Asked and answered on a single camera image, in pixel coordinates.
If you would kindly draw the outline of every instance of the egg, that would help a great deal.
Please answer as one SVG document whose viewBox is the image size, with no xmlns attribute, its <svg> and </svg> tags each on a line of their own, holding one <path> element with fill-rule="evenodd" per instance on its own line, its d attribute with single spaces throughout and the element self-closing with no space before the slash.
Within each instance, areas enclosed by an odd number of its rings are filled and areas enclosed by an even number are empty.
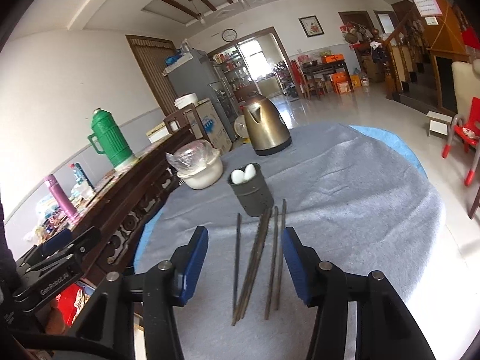
<svg viewBox="0 0 480 360">
<path fill-rule="evenodd" d="M 232 183 L 241 184 L 245 181 L 245 173 L 243 173 L 243 170 L 235 169 L 231 173 L 230 178 L 232 179 Z"/>
<path fill-rule="evenodd" d="M 255 166 L 252 163 L 249 163 L 245 167 L 245 181 L 251 180 L 256 174 L 257 171 L 255 170 Z"/>
</svg>

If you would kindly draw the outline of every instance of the white stool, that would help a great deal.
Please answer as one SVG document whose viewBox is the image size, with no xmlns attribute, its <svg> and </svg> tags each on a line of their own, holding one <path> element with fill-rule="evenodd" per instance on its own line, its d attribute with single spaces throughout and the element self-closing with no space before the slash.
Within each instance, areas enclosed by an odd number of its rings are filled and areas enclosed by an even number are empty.
<svg viewBox="0 0 480 360">
<path fill-rule="evenodd" d="M 430 126 L 427 135 L 430 137 L 430 132 L 438 132 L 442 135 L 448 135 L 448 127 L 452 123 L 452 117 L 438 112 L 429 111 L 427 114 L 430 120 Z"/>
</svg>

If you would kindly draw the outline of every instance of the pink water bottle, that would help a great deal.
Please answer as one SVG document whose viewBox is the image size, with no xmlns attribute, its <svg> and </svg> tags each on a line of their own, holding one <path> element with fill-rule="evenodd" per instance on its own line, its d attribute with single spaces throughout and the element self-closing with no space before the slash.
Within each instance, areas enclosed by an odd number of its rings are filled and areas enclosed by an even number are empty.
<svg viewBox="0 0 480 360">
<path fill-rule="evenodd" d="M 50 193 L 53 195 L 62 211 L 68 216 L 72 223 L 75 223 L 77 221 L 78 212 L 74 205 L 71 204 L 71 201 L 63 191 L 55 176 L 48 175 L 44 180 L 45 185 L 48 187 Z"/>
</svg>

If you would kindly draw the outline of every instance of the refrigerator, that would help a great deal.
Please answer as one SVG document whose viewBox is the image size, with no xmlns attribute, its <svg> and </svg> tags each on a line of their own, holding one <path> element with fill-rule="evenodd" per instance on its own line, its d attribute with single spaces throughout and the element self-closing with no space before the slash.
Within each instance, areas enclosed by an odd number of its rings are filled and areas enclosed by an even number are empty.
<svg viewBox="0 0 480 360">
<path fill-rule="evenodd" d="M 199 101 L 208 97 L 233 142 L 237 138 L 233 124 L 240 109 L 232 88 L 221 68 L 210 61 L 205 51 L 191 50 L 190 53 L 190 60 L 167 74 L 170 82 L 177 96 L 196 93 Z"/>
</svg>

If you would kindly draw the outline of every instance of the tiled floor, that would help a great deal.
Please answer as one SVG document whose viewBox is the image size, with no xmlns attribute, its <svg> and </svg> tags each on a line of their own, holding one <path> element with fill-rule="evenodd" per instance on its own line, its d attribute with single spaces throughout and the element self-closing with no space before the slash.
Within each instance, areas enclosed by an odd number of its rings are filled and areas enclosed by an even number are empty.
<svg viewBox="0 0 480 360">
<path fill-rule="evenodd" d="M 387 100 L 384 93 L 383 85 L 378 84 L 357 88 L 355 94 L 330 93 L 320 100 L 313 97 L 311 101 L 289 102 L 278 96 L 272 101 L 289 128 L 321 120 L 383 128 L 402 138 L 417 155 L 445 203 L 446 221 L 439 247 L 431 257 L 438 263 L 435 268 L 432 265 L 427 269 L 426 280 L 412 295 L 408 306 L 437 360 L 459 359 L 480 328 L 480 300 L 477 300 L 480 299 L 480 209 L 473 220 L 467 215 L 479 179 L 470 187 L 463 185 L 473 153 L 465 154 L 463 145 L 457 141 L 447 159 L 443 159 L 441 152 L 446 138 L 434 134 L 428 137 L 426 116 Z M 448 307 L 442 306 L 445 301 Z M 465 319 L 459 321 L 459 315 L 465 315 Z M 445 323 L 435 324 L 438 318 L 451 320 L 451 329 L 446 329 Z"/>
</svg>

